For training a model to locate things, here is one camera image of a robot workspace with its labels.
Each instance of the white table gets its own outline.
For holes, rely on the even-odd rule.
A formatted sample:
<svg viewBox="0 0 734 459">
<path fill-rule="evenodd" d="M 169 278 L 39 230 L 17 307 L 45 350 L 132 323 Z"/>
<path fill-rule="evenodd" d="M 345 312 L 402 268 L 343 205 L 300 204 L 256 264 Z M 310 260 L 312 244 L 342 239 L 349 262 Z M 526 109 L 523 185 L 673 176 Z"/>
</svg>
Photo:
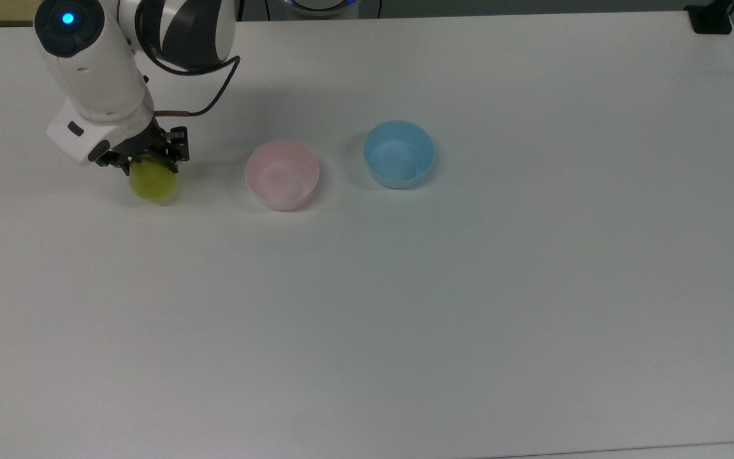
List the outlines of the white table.
<svg viewBox="0 0 734 459">
<path fill-rule="evenodd" d="M 684 12 L 241 24 L 180 199 L 43 131 L 0 30 L 0 458 L 457 459 L 734 441 L 734 35 Z M 142 70 L 161 110 L 224 75 Z M 387 119 L 438 151 L 373 183 Z M 245 158 L 320 157 L 306 210 Z"/>
</svg>

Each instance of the plastic bowl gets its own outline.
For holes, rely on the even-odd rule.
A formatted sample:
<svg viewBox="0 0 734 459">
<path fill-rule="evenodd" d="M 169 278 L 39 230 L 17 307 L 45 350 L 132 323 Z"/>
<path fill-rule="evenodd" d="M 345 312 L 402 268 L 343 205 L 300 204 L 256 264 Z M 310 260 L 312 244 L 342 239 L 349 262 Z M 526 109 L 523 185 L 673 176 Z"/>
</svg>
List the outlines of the plastic bowl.
<svg viewBox="0 0 734 459">
<path fill-rule="evenodd" d="M 407 189 L 423 180 L 435 162 L 435 146 L 426 131 L 408 121 L 388 121 L 364 140 L 364 160 L 373 179 L 391 189 Z"/>
<path fill-rule="evenodd" d="M 291 211 L 311 198 L 319 183 L 319 161 L 302 143 L 265 143 L 248 158 L 245 183 L 266 206 Z"/>
</svg>

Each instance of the pink bowl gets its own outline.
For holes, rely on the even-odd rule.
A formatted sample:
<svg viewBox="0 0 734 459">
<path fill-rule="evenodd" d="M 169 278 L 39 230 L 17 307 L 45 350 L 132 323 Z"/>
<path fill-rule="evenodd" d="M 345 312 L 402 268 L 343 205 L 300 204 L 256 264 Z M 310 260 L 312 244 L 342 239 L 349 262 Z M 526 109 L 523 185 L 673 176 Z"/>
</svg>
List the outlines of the pink bowl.
<svg viewBox="0 0 734 459">
<path fill-rule="evenodd" d="M 302 143 L 275 140 L 248 158 L 245 183 L 271 209 L 297 209 L 308 203 L 319 183 L 319 161 Z"/>
</svg>

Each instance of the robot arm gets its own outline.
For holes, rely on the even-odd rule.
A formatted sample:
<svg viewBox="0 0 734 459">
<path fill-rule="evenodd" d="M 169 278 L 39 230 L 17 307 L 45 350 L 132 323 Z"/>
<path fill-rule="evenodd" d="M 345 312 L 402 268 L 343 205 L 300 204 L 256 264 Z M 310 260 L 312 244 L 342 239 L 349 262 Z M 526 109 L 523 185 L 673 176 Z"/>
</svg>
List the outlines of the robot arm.
<svg viewBox="0 0 734 459">
<path fill-rule="evenodd" d="M 178 75 L 234 63 L 233 75 L 239 62 L 227 61 L 233 0 L 103 1 L 44 0 L 36 12 L 41 57 L 69 96 L 47 134 L 79 163 L 119 166 L 128 173 L 134 155 L 150 154 L 176 172 L 177 164 L 189 159 L 187 131 L 166 133 L 157 125 L 133 52 L 145 50 Z"/>
</svg>

